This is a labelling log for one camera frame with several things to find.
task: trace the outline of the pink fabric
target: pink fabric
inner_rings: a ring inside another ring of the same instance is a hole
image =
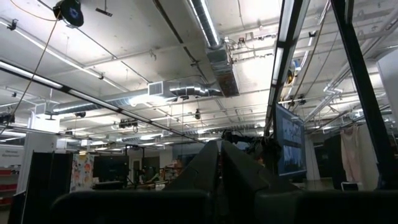
[[[348,182],[362,182],[359,158],[358,127],[341,131],[341,159]]]

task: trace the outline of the sign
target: sign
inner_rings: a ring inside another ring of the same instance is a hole
[[[9,167],[22,164],[24,147],[0,145],[0,167]]]

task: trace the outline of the monitor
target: monitor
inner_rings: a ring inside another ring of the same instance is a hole
[[[129,175],[128,156],[96,156],[94,158],[93,177],[100,182],[125,182]]]
[[[282,148],[278,163],[280,176],[302,175],[305,167],[304,122],[280,104],[274,110],[274,138]]]

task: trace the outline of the black pole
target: black pole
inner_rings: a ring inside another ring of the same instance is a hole
[[[377,156],[379,175],[381,182],[386,186],[392,187],[396,182],[397,170],[393,151],[389,143],[387,129],[384,125],[381,112],[377,103],[373,86],[366,69],[361,47],[353,27],[352,22],[346,21],[346,1],[331,0],[333,12],[335,13],[338,29],[347,54],[351,73],[353,74],[359,100],[363,109],[364,117],[368,125],[369,133],[373,143],[373,148]]]

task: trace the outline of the display screen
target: display screen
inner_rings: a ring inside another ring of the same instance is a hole
[[[274,137],[282,147],[279,175],[300,175],[306,172],[304,122],[281,105],[275,106]]]

